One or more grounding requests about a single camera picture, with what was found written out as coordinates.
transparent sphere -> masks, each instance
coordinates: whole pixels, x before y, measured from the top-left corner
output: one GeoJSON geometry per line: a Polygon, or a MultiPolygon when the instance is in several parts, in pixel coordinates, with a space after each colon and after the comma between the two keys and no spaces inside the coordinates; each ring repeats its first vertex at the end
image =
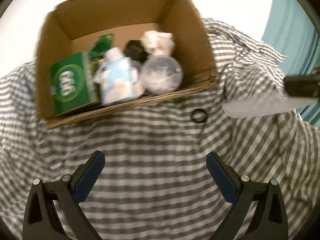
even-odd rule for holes
{"type": "Polygon", "coordinates": [[[143,86],[156,95],[174,92],[181,85],[182,78],[182,68],[173,57],[152,57],[141,68],[143,86]]]}

green plastic wrapper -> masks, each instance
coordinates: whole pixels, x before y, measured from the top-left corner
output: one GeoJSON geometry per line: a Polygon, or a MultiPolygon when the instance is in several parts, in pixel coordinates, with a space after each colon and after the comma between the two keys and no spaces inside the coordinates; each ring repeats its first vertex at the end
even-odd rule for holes
{"type": "Polygon", "coordinates": [[[103,56],[103,54],[111,48],[113,39],[113,33],[100,36],[93,48],[89,51],[89,57],[95,58],[103,56]]]}

black ring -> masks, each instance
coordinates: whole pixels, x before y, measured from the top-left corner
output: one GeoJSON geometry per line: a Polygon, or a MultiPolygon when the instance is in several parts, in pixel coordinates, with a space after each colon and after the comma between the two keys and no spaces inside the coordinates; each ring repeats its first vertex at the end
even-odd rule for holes
{"type": "Polygon", "coordinates": [[[196,123],[205,123],[208,120],[208,114],[207,114],[207,112],[205,110],[203,110],[201,108],[197,108],[197,109],[192,111],[191,119],[192,119],[192,121],[194,121],[196,123]],[[198,121],[194,117],[196,114],[204,114],[204,117],[198,121]]]}

open cardboard box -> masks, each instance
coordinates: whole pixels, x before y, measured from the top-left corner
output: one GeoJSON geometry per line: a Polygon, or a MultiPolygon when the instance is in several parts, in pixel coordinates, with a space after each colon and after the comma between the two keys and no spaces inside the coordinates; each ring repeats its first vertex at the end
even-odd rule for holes
{"type": "Polygon", "coordinates": [[[48,128],[79,122],[100,114],[152,104],[215,86],[214,57],[198,11],[191,0],[67,0],[47,15],[36,58],[36,107],[48,128]],[[145,31],[173,33],[172,56],[184,72],[179,90],[165,95],[87,111],[55,116],[50,95],[49,68],[70,55],[90,50],[100,35],[114,33],[114,47],[124,49],[145,31]]]}

striped fabric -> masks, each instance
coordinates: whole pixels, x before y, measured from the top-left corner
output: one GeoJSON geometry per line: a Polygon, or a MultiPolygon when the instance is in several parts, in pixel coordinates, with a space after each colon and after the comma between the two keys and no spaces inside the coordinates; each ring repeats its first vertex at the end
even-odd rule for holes
{"type": "Polygon", "coordinates": [[[81,208],[103,239],[208,239],[230,209],[205,166],[211,151],[253,181],[277,179],[290,238],[297,233],[318,196],[320,132],[296,111],[226,116],[222,102],[282,90],[284,57],[222,22],[204,26],[220,78],[212,91],[46,130],[32,98],[33,63],[0,80],[0,216],[19,239],[32,181],[72,173],[94,150],[106,167],[81,208]],[[208,113],[205,124],[191,120],[196,108],[208,113]]]}

